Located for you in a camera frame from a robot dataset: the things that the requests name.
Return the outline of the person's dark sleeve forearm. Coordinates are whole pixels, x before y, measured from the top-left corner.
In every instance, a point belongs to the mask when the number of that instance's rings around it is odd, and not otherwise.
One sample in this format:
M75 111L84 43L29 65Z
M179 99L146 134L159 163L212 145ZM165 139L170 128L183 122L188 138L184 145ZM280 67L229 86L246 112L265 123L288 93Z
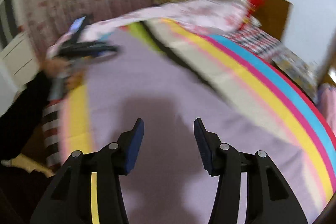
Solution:
M48 104L52 79L40 71L1 116L1 160L17 157L34 134Z

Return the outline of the person's left hand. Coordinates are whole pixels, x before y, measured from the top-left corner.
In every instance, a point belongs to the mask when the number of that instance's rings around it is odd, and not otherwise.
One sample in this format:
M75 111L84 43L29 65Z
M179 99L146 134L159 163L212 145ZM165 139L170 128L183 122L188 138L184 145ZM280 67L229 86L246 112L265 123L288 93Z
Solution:
M84 67L71 68L70 61L62 57L46 59L41 63L41 70L44 71L46 76L50 79L63 78L63 86L66 91L71 91L79 87L83 83L86 73Z

